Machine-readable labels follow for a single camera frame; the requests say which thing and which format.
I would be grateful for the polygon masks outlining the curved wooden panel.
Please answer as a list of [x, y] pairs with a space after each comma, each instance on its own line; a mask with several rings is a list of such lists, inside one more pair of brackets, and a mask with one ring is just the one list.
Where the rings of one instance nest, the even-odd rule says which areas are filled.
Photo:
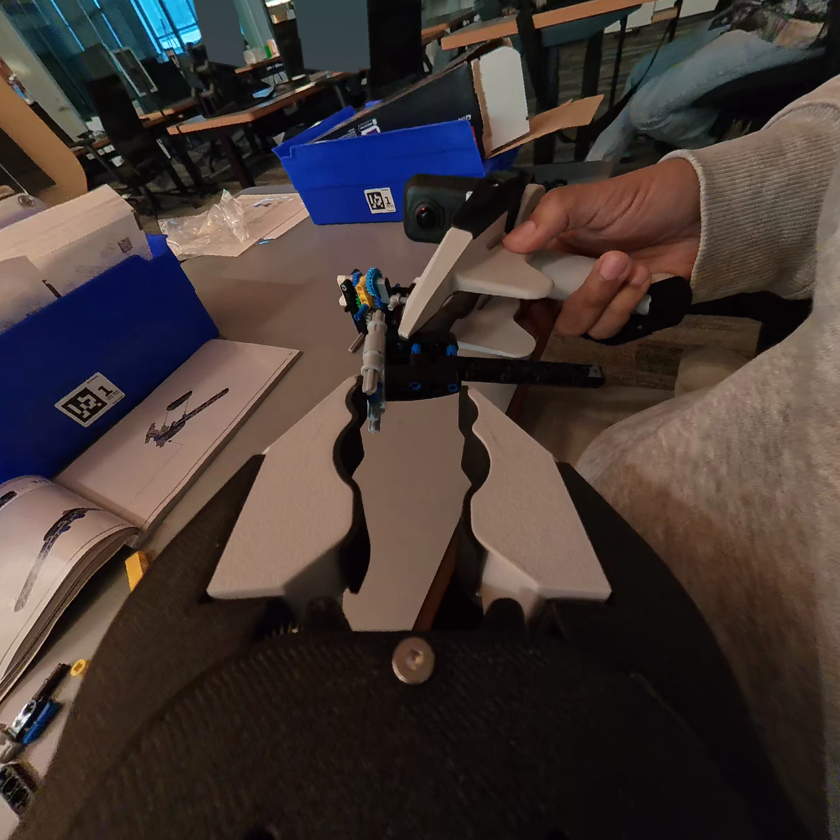
[[55, 206], [88, 192], [81, 163], [58, 135], [34, 112], [5, 79], [1, 79], [1, 128], [9, 142], [20, 149], [38, 172], [28, 178], [24, 191], [48, 206]]

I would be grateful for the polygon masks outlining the black studded lego piece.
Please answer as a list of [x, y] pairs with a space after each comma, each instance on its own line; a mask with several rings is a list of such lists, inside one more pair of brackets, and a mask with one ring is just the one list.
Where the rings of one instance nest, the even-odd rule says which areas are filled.
[[18, 820], [26, 814], [35, 798], [37, 782], [28, 768], [18, 762], [1, 766], [1, 799]]

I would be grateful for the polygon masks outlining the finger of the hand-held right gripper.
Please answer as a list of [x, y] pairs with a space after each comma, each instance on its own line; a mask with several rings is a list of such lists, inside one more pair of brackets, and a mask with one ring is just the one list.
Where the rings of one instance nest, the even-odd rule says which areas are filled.
[[451, 331], [459, 348], [511, 359], [530, 357], [533, 336], [515, 319], [520, 303], [514, 298], [489, 298], [456, 320]]
[[550, 298], [553, 281], [530, 266], [525, 255], [504, 248], [503, 237], [502, 228], [489, 228], [475, 238], [451, 228], [415, 281], [399, 335], [409, 339], [459, 291], [525, 301]]

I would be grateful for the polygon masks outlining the blue lego piece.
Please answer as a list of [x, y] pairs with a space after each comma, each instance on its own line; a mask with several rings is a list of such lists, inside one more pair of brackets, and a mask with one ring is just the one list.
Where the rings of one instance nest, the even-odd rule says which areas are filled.
[[24, 747], [38, 740], [63, 705], [52, 697], [31, 700], [3, 730], [6, 742]]

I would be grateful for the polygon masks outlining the white paper sheet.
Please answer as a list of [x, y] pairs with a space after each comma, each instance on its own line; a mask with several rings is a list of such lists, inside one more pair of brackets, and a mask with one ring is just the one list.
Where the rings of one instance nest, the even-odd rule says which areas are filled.
[[263, 240], [284, 235], [309, 218], [309, 210], [297, 192], [257, 193], [243, 191], [235, 196], [243, 211], [245, 239], [240, 251]]

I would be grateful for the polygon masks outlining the black cardboard box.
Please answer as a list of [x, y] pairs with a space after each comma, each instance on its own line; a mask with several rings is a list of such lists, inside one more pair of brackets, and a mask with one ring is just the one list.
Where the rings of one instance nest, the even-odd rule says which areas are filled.
[[341, 118], [317, 140], [460, 120], [471, 127], [478, 150], [487, 159], [548, 134], [588, 125], [602, 100], [601, 94], [570, 100], [529, 116], [522, 57], [508, 38], [497, 38], [373, 107]]

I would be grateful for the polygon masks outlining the open instruction booklet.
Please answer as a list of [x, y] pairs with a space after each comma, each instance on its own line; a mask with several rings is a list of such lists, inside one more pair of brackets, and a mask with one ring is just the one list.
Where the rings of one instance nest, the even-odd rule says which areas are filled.
[[2, 484], [2, 698], [90, 578], [158, 528], [298, 355], [210, 340], [56, 478]]

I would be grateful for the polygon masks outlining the white cardboard box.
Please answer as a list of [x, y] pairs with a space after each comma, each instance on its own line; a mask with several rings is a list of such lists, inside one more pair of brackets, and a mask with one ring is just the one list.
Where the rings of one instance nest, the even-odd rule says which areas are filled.
[[1, 231], [2, 330], [132, 257], [151, 260], [131, 205], [104, 185]]

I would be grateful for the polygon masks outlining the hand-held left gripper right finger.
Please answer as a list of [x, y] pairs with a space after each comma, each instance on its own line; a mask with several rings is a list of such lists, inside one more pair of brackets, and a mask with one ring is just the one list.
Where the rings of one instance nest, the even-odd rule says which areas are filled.
[[459, 397], [459, 428], [470, 482], [462, 574], [482, 609], [606, 602], [612, 588], [551, 453], [474, 387]]

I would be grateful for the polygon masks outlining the lego gear assembly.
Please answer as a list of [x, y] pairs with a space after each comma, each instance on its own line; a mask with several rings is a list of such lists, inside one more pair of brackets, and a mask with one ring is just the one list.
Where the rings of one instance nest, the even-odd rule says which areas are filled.
[[354, 347], [362, 349], [360, 389], [373, 433], [381, 428], [387, 403], [450, 396], [466, 384], [596, 389], [606, 383], [597, 364], [511, 359], [460, 349], [452, 333], [455, 321], [493, 297], [456, 292], [426, 326], [403, 339], [398, 328], [414, 286], [393, 285], [374, 267], [339, 275], [337, 283], [339, 304], [359, 335]]

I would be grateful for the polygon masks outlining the clear plastic bag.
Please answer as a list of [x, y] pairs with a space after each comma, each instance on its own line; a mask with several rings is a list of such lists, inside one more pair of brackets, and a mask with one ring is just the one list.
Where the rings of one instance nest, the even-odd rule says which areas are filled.
[[236, 257], [252, 245], [245, 211], [237, 199], [223, 190], [215, 204], [192, 216], [159, 221], [161, 234], [178, 259], [198, 256]]

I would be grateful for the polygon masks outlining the person's right hand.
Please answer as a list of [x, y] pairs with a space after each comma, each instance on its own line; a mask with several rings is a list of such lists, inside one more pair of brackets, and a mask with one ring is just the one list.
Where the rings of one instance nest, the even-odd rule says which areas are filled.
[[565, 338], [609, 339], [654, 276], [691, 277], [700, 246], [698, 175], [677, 157], [607, 181], [556, 188], [503, 244], [512, 253], [557, 249], [596, 258], [559, 307], [537, 301], [523, 314], [541, 328], [556, 314], [554, 330]]

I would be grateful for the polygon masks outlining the wooden office desk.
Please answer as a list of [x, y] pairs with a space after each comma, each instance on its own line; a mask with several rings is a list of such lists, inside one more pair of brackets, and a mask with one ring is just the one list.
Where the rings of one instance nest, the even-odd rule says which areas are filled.
[[640, 8], [638, 2], [574, 2], [533, 13], [530, 2], [522, 2], [518, 14], [485, 23], [475, 23], [447, 35], [442, 47], [467, 48], [502, 37], [510, 37], [520, 48], [538, 106], [552, 109], [560, 104], [560, 58], [562, 48], [585, 45], [581, 96], [593, 97], [599, 88], [604, 32], [619, 25], [611, 98], [615, 97], [627, 18]]
[[255, 181], [235, 144], [235, 133], [240, 130], [250, 129], [255, 133], [262, 131], [264, 134], [268, 134], [266, 126], [271, 118], [285, 112], [294, 105], [315, 97], [325, 90], [335, 92], [339, 98], [340, 106], [343, 108], [343, 99], [340, 96], [339, 85], [359, 75], [359, 71], [356, 73], [348, 71], [320, 71], [311, 77], [307, 84], [284, 91], [267, 101], [235, 112], [218, 114], [208, 119], [192, 119], [179, 122], [168, 127], [166, 132], [174, 139], [188, 138], [195, 135], [210, 140], [217, 140], [221, 144], [224, 156], [237, 183], [243, 188], [253, 187], [255, 186]]

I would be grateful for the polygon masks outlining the black office chair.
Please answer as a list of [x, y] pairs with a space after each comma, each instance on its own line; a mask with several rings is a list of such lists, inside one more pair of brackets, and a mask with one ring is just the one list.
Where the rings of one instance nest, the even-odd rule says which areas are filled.
[[172, 168], [153, 134], [134, 109], [129, 93], [116, 76], [86, 80], [85, 90], [115, 151], [122, 157], [119, 173], [128, 187], [142, 194]]

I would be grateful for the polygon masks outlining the black lego axle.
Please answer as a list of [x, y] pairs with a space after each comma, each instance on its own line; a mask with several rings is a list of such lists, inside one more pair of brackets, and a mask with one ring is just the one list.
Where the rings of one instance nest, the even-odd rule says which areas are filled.
[[34, 694], [33, 701], [36, 704], [43, 704], [52, 698], [62, 681], [68, 676], [70, 669], [71, 664], [58, 663]]

